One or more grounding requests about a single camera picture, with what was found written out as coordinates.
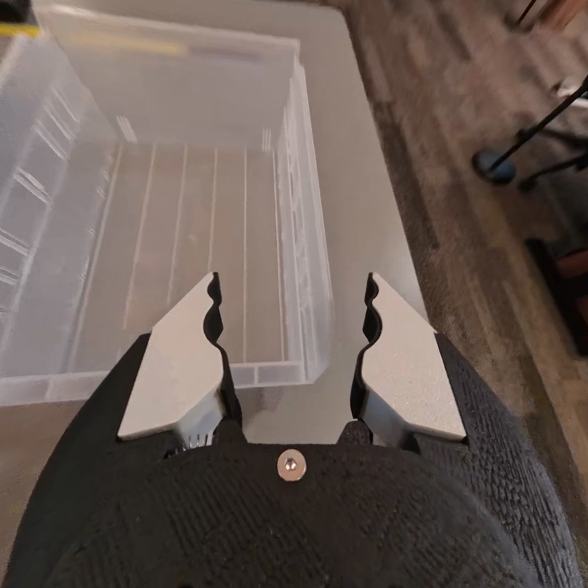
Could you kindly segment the black tripod stand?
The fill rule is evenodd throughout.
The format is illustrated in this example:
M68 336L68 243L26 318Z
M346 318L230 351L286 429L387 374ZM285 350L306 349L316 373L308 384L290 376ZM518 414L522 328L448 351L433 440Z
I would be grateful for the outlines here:
M574 158L540 169L539 171L525 177L518 184L518 189L520 191L530 191L541 177L547 175L562 172L571 168L575 169L576 172L586 170L587 137L548 127L554 119L586 93L587 78L585 77L582 83L575 90L569 92L563 101L541 121L537 122L530 128L520 129L516 135L516 142L505 152L499 153L491 149L482 149L481 151L476 152L471 160L474 172L477 173L479 177L495 185L507 185L511 183L517 174L516 166L512 163L511 156L537 134L545 134L551 138L557 139L561 143L576 149L580 154Z

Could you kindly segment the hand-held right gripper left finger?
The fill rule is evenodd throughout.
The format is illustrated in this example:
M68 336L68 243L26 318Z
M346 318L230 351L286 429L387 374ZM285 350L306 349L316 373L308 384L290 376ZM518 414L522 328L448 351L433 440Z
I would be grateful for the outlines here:
M204 276L152 328L119 425L118 438L172 433L180 442L212 442L220 422L243 425L224 329L219 275Z

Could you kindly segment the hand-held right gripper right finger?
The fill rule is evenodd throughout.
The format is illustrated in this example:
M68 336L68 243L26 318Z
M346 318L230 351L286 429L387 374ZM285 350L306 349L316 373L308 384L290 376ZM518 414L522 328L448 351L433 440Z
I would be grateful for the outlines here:
M437 331L376 272L368 275L364 304L366 345L353 374L352 417L384 447L402 447L415 434L464 442Z

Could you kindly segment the dark red-brown box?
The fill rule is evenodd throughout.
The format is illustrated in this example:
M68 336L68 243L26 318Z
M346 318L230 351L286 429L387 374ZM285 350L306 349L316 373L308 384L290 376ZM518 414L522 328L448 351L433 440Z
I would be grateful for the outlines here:
M525 245L579 356L587 356L587 249L556 258L541 239Z

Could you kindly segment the black flat device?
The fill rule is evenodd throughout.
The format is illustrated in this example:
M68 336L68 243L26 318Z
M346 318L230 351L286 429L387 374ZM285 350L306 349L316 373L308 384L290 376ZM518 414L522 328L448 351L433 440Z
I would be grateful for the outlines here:
M32 1L1 1L1 23L37 26Z

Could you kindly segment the large clear plastic bin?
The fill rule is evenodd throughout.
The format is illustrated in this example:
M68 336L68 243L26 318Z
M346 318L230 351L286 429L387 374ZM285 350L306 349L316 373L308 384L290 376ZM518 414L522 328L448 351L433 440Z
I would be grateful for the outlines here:
M293 40L18 36L1 58L1 406L86 399L219 274L236 388L315 382L333 299Z

